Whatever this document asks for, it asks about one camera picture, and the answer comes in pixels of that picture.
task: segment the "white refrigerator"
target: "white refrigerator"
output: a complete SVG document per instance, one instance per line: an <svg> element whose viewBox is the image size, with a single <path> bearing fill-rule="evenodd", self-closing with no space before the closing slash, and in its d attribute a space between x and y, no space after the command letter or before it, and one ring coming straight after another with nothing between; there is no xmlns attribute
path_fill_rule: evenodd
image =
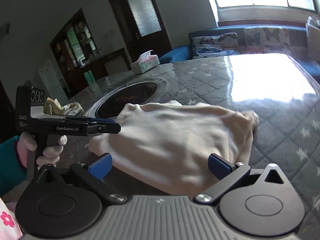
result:
<svg viewBox="0 0 320 240"><path fill-rule="evenodd" d="M43 68L38 70L39 76L42 79L45 87L47 88L50 97L55 100L58 99L59 103L63 106L68 103L68 97L64 92L57 74L54 71L50 61L47 61Z"/></svg>

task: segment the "blue gripper pad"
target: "blue gripper pad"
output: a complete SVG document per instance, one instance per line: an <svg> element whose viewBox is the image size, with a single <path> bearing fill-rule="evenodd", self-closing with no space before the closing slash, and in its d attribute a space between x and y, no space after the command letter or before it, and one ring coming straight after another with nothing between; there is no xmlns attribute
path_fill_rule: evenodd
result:
<svg viewBox="0 0 320 240"><path fill-rule="evenodd" d="M113 119L91 118L90 120L91 121L96 121L96 122L116 123L115 120L113 120Z"/></svg>
<svg viewBox="0 0 320 240"><path fill-rule="evenodd" d="M88 172L102 180L112 168L112 156L109 153L101 155L100 159L88 167Z"/></svg>
<svg viewBox="0 0 320 240"><path fill-rule="evenodd" d="M213 153L208 158L208 168L217 179L221 180L234 171L236 166Z"/></svg>

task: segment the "frosted glass panel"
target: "frosted glass panel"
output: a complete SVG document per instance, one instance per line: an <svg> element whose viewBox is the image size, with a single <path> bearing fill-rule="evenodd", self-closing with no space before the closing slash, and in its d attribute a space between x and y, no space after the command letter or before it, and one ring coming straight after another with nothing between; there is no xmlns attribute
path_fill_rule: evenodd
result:
<svg viewBox="0 0 320 240"><path fill-rule="evenodd" d="M141 36L161 30L160 23L151 0L128 0Z"/></svg>

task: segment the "pink sleeve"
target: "pink sleeve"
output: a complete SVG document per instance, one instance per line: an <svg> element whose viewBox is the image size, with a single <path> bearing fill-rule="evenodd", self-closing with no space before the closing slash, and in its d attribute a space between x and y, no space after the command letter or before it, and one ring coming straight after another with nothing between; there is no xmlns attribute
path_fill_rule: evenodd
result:
<svg viewBox="0 0 320 240"><path fill-rule="evenodd" d="M22 232L15 219L14 213L11 213L0 198L0 239L18 240L22 237Z"/></svg>

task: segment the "metal screw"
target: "metal screw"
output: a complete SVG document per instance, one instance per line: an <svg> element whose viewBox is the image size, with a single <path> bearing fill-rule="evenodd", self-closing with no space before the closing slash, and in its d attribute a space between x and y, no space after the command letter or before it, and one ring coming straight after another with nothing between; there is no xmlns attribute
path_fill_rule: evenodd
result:
<svg viewBox="0 0 320 240"><path fill-rule="evenodd" d="M111 194L108 198L113 202L121 202L125 199L125 197L121 194Z"/></svg>
<svg viewBox="0 0 320 240"><path fill-rule="evenodd" d="M208 203L212 200L212 197L208 194L199 194L196 196L196 200L200 203Z"/></svg>

